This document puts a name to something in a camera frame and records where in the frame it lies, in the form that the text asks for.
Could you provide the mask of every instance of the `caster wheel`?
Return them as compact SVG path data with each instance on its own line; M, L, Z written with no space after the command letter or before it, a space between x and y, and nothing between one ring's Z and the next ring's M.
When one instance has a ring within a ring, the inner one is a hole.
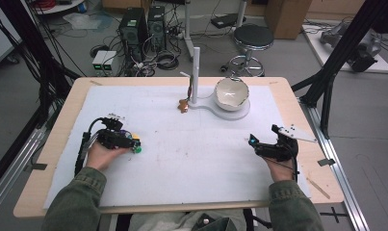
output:
M227 69L228 69L227 65L223 65L223 66L220 67L220 71L221 72L226 72Z

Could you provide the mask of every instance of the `tape mark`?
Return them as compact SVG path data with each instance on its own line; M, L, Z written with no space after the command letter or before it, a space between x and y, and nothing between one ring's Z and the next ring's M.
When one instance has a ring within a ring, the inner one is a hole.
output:
M331 198L331 196L329 196L328 193L326 193L319 185L317 185L316 182L314 182L313 180L311 180L308 177L307 177L307 180L311 183L311 185L314 186L314 188L316 188L318 191L320 191L327 199Z
M95 85L98 85L98 86L102 86L102 84L100 84L100 83L98 83L98 82L95 82L95 81L93 81L93 80L91 80L91 83L92 83L92 84L95 84Z

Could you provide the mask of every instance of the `computer tower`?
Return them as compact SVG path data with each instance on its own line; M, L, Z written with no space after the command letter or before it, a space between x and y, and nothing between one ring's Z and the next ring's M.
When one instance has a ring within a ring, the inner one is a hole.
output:
M148 29L143 8L127 8L118 26L126 55L132 54L137 62L145 60L148 50Z
M167 50L166 9L164 6L151 6L148 12L148 32L151 38L151 50Z

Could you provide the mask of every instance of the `black stool seat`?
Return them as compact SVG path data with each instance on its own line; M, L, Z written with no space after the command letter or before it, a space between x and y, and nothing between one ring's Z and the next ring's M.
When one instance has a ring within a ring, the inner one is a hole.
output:
M244 25L237 28L234 37L242 45L254 47L270 46L274 41L269 28L257 25Z

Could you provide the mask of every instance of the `person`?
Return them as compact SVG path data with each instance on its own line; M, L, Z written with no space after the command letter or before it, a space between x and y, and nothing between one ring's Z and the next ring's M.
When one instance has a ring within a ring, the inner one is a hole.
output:
M53 200L41 230L96 230L100 220L99 201L106 184L102 171L117 156L128 151L127 148L109 150L95 142L89 149L85 167ZM292 162L278 164L271 159L266 159L266 162L274 182L269 188L272 229L323 230L313 203L293 180ZM233 230L246 230L242 210L135 214L130 221L129 230L192 230L200 219L204 220L203 216L216 220L229 218L234 224Z

